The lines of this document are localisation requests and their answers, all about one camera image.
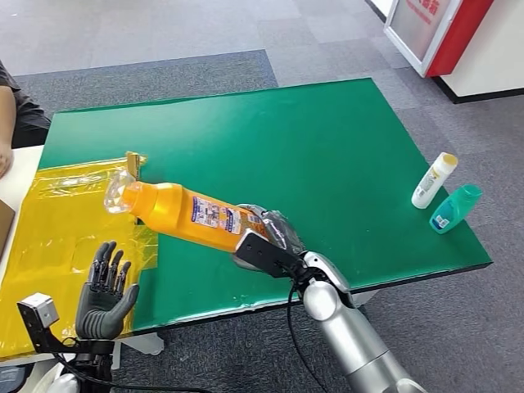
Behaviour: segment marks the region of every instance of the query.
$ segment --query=plastic bottle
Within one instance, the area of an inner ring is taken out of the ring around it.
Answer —
[[[430,225],[440,234],[448,232],[468,215],[481,195],[482,190],[473,184],[458,188],[437,207]]]
[[[433,200],[444,180],[457,168],[458,163],[457,157],[442,152],[415,189],[411,197],[411,203],[418,209],[426,209]]]
[[[180,184],[138,182],[127,171],[110,182],[103,204],[110,213],[128,211],[156,232],[232,253],[246,228],[267,237],[264,223],[248,210]]]

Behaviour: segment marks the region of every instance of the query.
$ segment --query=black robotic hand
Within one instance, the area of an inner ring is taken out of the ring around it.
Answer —
[[[113,263],[116,242],[104,242],[94,255],[88,279],[76,310],[76,334],[79,338],[113,340],[124,328],[124,318],[137,301],[138,285],[132,284],[122,295],[125,276],[131,265],[125,262],[118,274],[118,264],[124,254],[119,250]]]

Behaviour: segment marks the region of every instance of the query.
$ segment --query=cardboard box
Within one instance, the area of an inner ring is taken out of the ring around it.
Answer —
[[[15,212],[2,200],[0,200],[0,255],[8,241],[9,229],[13,224]]]

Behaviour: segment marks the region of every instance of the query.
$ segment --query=orange bottle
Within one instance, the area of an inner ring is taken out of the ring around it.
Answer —
[[[110,213],[128,211],[156,232],[231,253],[247,228],[267,237],[262,221],[248,210],[180,184],[138,182],[126,171],[109,184],[103,203]]]

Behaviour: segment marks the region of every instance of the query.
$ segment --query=black shirt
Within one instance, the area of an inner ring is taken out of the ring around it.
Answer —
[[[11,88],[15,97],[17,117],[11,147],[42,145],[51,125],[42,108],[23,93],[20,86],[0,61],[0,86]]]

